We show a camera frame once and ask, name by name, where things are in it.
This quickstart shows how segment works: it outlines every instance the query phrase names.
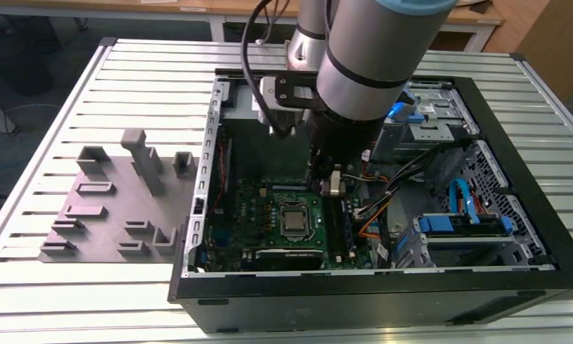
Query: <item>green motherboard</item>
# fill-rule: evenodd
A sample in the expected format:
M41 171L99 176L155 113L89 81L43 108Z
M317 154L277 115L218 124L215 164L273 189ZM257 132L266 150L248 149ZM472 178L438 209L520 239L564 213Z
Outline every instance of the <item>green motherboard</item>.
M248 262L256 251L268 249L322 252L322 269L369 265L369 248L356 238L350 222L358 198L340 200L338 211L324 202L298 180L238 179L229 221L210 225L210 270L254 270ZM328 211L338 214L328 216Z

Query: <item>blue cable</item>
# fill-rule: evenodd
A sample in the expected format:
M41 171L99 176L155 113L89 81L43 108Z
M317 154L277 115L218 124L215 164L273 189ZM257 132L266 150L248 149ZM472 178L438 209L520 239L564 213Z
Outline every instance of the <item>blue cable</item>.
M457 188L462 193L462 200L465 202L465 213L470 217L470 223L478 224L480 219L477 218L477 215L476 215L476 207L473 203L473 197L469 192L469 186L466 184L466 181L461 178L454 178L450 182L450 188L448 191L449 200L450 200L450 213L458 212Z

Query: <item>cpu socket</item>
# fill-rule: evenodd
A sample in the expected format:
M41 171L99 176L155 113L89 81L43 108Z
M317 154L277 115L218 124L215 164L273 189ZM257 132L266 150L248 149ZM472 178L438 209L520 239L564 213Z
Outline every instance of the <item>cpu socket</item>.
M300 241L309 234L308 206L304 204L282 205L280 214L280 234L290 241Z

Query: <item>motherboard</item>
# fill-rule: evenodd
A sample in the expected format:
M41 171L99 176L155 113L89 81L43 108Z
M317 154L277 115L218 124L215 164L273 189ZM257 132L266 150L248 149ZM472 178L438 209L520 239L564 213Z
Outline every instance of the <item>motherboard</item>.
M210 225L210 270L369 268L352 225L358 203L357 196L321 198L301 180L237 179L233 209L219 210L227 220Z

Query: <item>slotted aluminum surface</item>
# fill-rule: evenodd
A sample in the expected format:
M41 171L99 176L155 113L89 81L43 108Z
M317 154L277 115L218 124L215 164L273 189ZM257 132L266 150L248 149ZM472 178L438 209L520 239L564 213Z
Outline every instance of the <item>slotted aluminum surface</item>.
M256 47L250 62L281 69L284 55L282 46ZM0 213L0 343L573 343L573 300L484 326L205 335L166 302L169 264L35 260L79 148L102 145L125 155L122 129L145 128L161 156L198 155L214 68L238 62L238 46L227 43L121 39L98 48ZM417 74L476 80L573 236L573 119L526 65L504 54L429 52Z

